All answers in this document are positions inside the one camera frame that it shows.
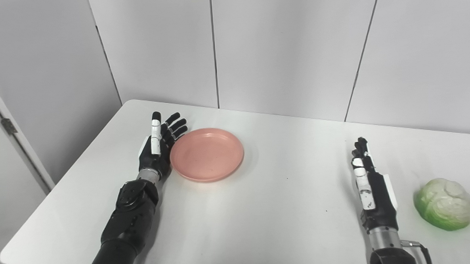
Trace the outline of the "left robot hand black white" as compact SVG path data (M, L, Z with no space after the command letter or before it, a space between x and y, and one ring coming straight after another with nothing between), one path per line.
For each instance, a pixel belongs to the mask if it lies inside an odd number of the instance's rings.
M187 120L182 118L179 112L164 121L160 112L153 112L150 135L140 150L137 179L156 183L169 173L170 152L188 130L186 123Z

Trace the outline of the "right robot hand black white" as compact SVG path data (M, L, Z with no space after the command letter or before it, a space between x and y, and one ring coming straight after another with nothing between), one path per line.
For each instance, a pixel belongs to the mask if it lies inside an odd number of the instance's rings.
M399 230L397 202L388 174L376 170L368 141L357 138L352 150L352 170L361 202L361 223L367 233L375 228Z

